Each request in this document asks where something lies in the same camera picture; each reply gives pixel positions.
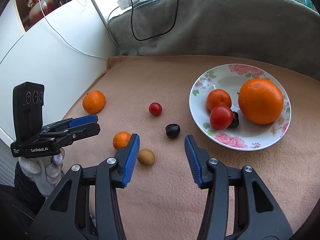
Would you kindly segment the left white gloved hand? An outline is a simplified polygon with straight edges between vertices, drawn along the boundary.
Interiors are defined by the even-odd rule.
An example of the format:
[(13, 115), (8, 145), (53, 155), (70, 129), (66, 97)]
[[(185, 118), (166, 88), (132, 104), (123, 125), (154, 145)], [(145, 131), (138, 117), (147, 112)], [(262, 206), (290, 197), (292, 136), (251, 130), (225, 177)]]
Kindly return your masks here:
[(30, 159), (19, 157), (18, 162), (26, 177), (36, 184), (44, 197), (48, 198), (63, 176), (64, 157), (65, 151), (62, 148), (58, 155)]

